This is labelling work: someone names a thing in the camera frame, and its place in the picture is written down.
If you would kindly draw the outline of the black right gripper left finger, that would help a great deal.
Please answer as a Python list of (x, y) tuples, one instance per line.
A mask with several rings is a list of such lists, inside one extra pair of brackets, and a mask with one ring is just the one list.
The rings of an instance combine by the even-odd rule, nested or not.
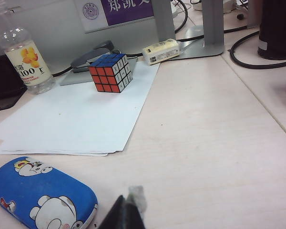
[(120, 212), (122, 210), (122, 205), (125, 201), (123, 195), (120, 195), (111, 209), (109, 210), (108, 214), (103, 219), (102, 223), (99, 225), (99, 229), (115, 229), (118, 225)]

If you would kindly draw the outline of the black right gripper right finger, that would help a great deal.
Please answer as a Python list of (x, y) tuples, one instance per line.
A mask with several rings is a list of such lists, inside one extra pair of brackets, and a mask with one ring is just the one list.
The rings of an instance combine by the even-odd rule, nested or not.
[(143, 186), (130, 186), (126, 199), (127, 229), (144, 229), (144, 214), (147, 210), (147, 200)]

